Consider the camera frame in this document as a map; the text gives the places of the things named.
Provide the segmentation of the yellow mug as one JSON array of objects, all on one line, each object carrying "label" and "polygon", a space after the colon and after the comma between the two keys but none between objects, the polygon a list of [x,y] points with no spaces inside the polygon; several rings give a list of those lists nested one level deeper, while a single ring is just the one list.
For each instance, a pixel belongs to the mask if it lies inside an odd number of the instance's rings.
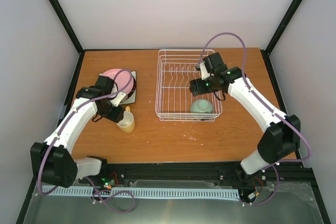
[{"label": "yellow mug", "polygon": [[126,107],[123,113],[123,119],[117,123],[117,126],[122,132],[131,133],[135,128],[135,119],[133,114],[131,113],[131,109],[129,106]]}]

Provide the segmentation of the mint green bowl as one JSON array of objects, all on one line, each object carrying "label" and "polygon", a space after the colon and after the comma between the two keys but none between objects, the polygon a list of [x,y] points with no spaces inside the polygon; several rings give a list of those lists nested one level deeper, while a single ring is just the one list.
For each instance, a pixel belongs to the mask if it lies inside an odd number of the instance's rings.
[{"label": "mint green bowl", "polygon": [[213,113],[214,107],[207,99],[197,99],[190,106],[191,113]]}]

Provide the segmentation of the pink plate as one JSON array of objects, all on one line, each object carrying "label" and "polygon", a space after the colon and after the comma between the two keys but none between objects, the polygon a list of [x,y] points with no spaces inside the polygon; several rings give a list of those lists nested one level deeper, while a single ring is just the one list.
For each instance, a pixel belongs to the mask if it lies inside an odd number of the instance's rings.
[{"label": "pink plate", "polygon": [[[127,71],[121,72],[117,77],[116,74],[121,69],[110,69],[105,72],[103,72],[101,75],[105,77],[109,77],[110,79],[114,80],[114,86],[111,93],[117,92],[120,88],[123,88],[129,81],[130,74]],[[131,91],[133,86],[133,77],[131,79],[131,82],[125,87],[125,89],[122,91],[128,95],[128,93]]]}]

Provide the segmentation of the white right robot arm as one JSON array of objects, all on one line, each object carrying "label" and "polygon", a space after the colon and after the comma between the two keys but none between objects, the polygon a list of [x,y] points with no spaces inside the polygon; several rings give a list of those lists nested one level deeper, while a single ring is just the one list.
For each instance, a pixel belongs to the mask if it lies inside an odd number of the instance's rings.
[{"label": "white right robot arm", "polygon": [[197,70],[201,77],[190,81],[193,96],[208,93],[230,95],[255,119],[263,133],[257,149],[244,158],[241,169],[252,175],[279,162],[300,147],[300,120],[272,105],[250,82],[239,67],[227,68],[219,53],[204,57]]}]

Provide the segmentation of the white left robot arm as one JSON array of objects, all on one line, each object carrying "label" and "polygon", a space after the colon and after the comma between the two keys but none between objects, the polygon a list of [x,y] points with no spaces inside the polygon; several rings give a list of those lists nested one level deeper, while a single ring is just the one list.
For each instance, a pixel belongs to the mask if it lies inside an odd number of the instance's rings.
[{"label": "white left robot arm", "polygon": [[55,131],[42,143],[30,149],[31,165],[38,188],[43,183],[54,187],[70,187],[75,180],[91,176],[97,183],[108,180],[106,160],[88,156],[75,160],[72,151],[87,123],[99,116],[118,123],[123,119],[124,108],[120,102],[132,89],[133,79],[123,83],[117,77],[100,75],[95,85],[81,88],[72,108]]}]

